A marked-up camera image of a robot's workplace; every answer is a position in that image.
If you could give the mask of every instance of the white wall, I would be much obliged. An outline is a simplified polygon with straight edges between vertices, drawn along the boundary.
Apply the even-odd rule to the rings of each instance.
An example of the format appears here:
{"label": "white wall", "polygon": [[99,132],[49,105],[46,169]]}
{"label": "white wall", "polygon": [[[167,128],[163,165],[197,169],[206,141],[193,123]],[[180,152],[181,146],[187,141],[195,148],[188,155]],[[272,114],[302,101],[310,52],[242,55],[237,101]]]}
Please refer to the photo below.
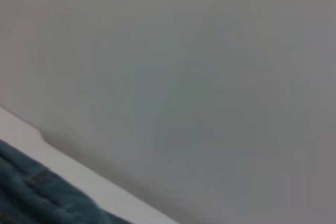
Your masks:
{"label": "white wall", "polygon": [[333,223],[335,4],[0,0],[0,105],[181,223]]}

